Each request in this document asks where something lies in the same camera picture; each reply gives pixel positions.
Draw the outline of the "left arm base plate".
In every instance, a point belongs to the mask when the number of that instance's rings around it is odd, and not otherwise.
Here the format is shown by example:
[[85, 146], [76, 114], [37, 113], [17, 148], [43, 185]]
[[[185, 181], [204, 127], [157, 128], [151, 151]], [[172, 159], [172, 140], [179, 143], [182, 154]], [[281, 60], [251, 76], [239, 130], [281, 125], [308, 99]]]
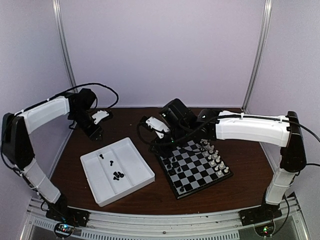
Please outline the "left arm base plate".
[[68, 207], [67, 212], [62, 214], [51, 208], [46, 212], [45, 216], [48, 219], [66, 223], [74, 227], [86, 227], [90, 213], [86, 210]]

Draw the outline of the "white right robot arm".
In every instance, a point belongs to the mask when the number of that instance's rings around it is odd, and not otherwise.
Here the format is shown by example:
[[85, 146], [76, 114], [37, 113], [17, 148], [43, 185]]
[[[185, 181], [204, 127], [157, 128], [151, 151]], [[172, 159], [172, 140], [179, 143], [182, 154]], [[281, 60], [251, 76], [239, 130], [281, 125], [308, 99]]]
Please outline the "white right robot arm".
[[268, 220], [279, 207], [296, 174], [307, 165], [304, 140], [298, 116], [263, 116], [236, 113], [217, 108], [204, 108], [198, 115], [180, 99], [175, 98], [159, 112], [144, 120], [157, 138], [150, 143], [161, 156], [169, 156], [174, 148], [190, 141], [202, 143], [216, 140], [242, 140], [268, 143], [280, 147], [280, 163], [264, 193], [262, 205], [256, 210], [259, 220]]

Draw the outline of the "black king piece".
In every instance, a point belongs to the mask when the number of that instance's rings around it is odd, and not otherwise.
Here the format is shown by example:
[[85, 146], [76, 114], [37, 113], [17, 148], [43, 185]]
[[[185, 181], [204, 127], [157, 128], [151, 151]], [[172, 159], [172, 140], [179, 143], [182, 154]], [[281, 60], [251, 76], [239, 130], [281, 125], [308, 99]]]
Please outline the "black king piece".
[[171, 176], [175, 175], [175, 174], [176, 174], [175, 169], [174, 169], [174, 168], [170, 169], [170, 170], [169, 170], [169, 174], [170, 174]]

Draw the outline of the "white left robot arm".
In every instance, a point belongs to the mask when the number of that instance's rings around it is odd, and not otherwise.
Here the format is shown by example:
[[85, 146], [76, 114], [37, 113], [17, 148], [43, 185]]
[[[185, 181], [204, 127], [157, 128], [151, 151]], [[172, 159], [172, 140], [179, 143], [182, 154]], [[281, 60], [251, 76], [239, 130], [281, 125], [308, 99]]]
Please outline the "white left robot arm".
[[53, 185], [39, 167], [35, 158], [30, 134], [46, 123], [67, 116], [74, 121], [92, 141], [102, 138], [103, 130], [88, 110], [96, 100], [96, 94], [83, 88], [78, 93], [66, 92], [46, 99], [20, 112], [6, 113], [2, 120], [0, 152], [13, 164], [12, 170], [35, 188], [52, 208], [52, 213], [61, 222], [72, 218], [67, 198]]

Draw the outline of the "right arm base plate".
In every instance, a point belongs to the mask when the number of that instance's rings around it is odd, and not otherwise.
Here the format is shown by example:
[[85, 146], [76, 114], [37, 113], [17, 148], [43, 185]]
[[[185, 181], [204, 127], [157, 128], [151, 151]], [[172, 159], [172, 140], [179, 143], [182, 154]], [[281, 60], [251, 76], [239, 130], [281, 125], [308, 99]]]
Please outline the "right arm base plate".
[[279, 218], [283, 214], [279, 208], [258, 206], [239, 211], [242, 226], [255, 225]]

